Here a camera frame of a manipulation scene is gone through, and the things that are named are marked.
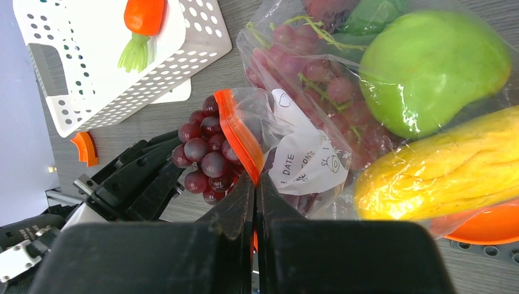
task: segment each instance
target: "orange zipper seal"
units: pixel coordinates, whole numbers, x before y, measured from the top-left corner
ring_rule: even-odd
[[[237,115],[237,103],[233,92],[230,89],[220,90],[214,93],[214,97],[218,103],[223,134],[250,175],[254,185],[258,185],[264,162],[261,146]]]

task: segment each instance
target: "green apple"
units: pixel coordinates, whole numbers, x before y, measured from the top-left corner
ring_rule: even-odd
[[[360,87],[379,122],[416,139],[499,92],[511,68],[507,44],[482,20],[420,10],[396,19],[366,49]]]

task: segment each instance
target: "orange carrot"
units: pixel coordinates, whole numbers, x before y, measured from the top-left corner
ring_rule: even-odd
[[[166,0],[128,0],[124,23],[132,31],[132,39],[119,58],[118,67],[126,72],[141,72],[148,65],[147,42],[160,32]]]

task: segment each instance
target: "ziploc bag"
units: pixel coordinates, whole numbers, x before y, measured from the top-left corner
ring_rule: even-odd
[[[518,195],[517,51],[457,1],[265,0],[237,45],[253,86],[310,98],[351,147],[349,218],[474,212],[441,236]]]
[[[267,172],[304,215],[342,191],[351,150],[329,121],[329,128],[316,127],[282,89],[226,89],[214,96],[223,133],[255,184]]]

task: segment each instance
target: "paper label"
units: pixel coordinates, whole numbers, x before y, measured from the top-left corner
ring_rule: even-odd
[[[340,162],[326,134],[318,130],[282,89],[272,91],[274,115],[296,127],[277,146],[269,176],[280,193],[306,195],[329,190],[346,181]]]

